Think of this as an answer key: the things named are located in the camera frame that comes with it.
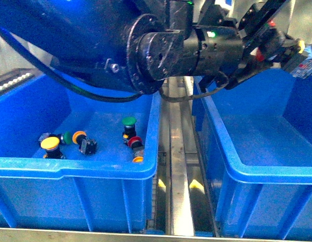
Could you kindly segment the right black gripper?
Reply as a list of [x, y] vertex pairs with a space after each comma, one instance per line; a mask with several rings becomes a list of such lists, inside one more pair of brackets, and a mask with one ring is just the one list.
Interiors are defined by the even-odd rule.
[[191, 76], [203, 76], [200, 86], [213, 82], [233, 89], [275, 63], [295, 78], [312, 74], [312, 45], [278, 30], [274, 17], [286, 1], [255, 3], [237, 21], [214, 1], [201, 8], [198, 22], [186, 40], [195, 48]]

